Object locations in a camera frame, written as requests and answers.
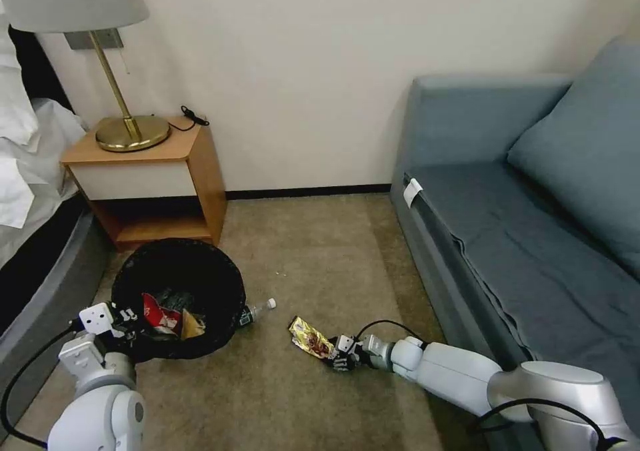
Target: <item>bed frame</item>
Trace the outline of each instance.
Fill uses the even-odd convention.
[[[36,36],[10,29],[23,82],[31,99],[54,99],[71,109],[51,64]],[[31,300],[0,337],[0,390],[51,336],[68,326],[88,306],[97,291],[111,247],[93,215],[85,207],[57,261]],[[0,282],[4,293],[19,292],[19,282]],[[52,346],[22,376],[11,394],[9,419],[16,423],[57,363],[62,342]],[[0,442],[7,432],[0,427]]]

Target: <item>plastic bottle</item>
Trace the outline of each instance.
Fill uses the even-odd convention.
[[[259,306],[245,306],[238,319],[238,328],[244,328],[249,324],[256,322],[258,317],[264,313],[264,311],[275,309],[275,299],[271,298],[267,302]]]

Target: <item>sofa armrest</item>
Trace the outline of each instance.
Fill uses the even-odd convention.
[[[431,75],[409,93],[395,174],[418,165],[494,161],[571,85],[559,74]]]

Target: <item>gold wrapper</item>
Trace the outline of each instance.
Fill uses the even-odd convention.
[[[289,326],[289,332],[293,334],[291,340],[298,348],[308,352],[316,358],[328,358],[333,351],[333,344],[329,342],[323,334],[307,323],[305,320],[296,316]]]

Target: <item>lamp shade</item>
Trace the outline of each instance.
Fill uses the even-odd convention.
[[[30,32],[95,31],[144,21],[143,0],[2,0],[9,22]]]

